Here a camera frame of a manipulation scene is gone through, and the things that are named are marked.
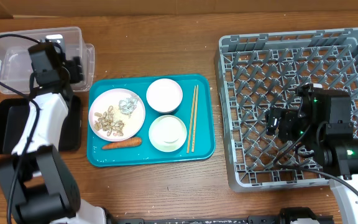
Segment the pink plate with food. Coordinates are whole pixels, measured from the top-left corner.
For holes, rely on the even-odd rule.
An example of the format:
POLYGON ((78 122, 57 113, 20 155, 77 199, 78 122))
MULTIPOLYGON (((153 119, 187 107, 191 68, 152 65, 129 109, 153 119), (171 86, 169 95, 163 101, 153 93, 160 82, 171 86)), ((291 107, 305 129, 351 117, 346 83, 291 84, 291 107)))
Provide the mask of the pink plate with food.
POLYGON ((97 96, 90 105, 88 121, 91 130, 103 140, 117 142, 129 139, 145 121, 145 106, 140 96, 124 88, 108 90, 97 96), (131 116, 119 111, 119 101, 138 97, 137 108, 131 116))

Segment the foil ball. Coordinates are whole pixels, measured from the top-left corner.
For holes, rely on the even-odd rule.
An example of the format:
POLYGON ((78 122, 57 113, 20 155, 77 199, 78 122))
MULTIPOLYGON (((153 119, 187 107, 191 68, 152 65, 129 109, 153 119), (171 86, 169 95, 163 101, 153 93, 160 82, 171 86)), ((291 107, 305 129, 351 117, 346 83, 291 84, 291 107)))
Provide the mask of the foil ball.
POLYGON ((127 116, 131 116, 137 108, 138 97, 131 96, 119 101, 119 111, 127 116))

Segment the pale green bowl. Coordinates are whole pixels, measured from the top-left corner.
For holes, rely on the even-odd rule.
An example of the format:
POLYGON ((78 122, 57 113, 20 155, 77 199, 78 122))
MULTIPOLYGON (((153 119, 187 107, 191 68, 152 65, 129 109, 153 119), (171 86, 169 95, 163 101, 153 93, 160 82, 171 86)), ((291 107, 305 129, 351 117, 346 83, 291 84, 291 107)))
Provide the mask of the pale green bowl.
POLYGON ((163 115, 155 119, 149 128, 149 140, 161 152, 174 152, 181 148, 187 139, 184 122, 173 115, 163 115))

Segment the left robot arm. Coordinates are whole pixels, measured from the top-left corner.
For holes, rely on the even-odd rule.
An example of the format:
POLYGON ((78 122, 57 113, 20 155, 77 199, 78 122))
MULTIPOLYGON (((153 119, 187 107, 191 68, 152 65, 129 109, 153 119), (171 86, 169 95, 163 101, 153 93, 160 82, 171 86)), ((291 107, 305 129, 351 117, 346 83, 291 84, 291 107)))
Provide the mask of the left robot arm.
POLYGON ((0 187, 7 200, 7 222, 111 223, 102 207, 81 199, 78 185, 58 148, 73 99, 70 73, 57 43, 29 49, 33 73, 29 114, 11 155, 0 159, 0 187))

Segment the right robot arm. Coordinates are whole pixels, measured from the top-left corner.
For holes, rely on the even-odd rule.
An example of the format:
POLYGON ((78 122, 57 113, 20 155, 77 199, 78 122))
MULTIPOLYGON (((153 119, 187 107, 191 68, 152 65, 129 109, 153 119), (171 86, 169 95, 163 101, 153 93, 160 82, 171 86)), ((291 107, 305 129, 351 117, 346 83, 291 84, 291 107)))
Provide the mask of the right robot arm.
POLYGON ((319 165, 312 172, 329 180, 342 220, 358 223, 358 138, 354 137, 351 96, 315 83, 299 86, 295 93, 301 98, 297 109, 273 106, 265 115, 266 133, 291 142, 272 165, 308 172, 302 164, 285 165, 281 159, 290 151, 312 158, 319 165))

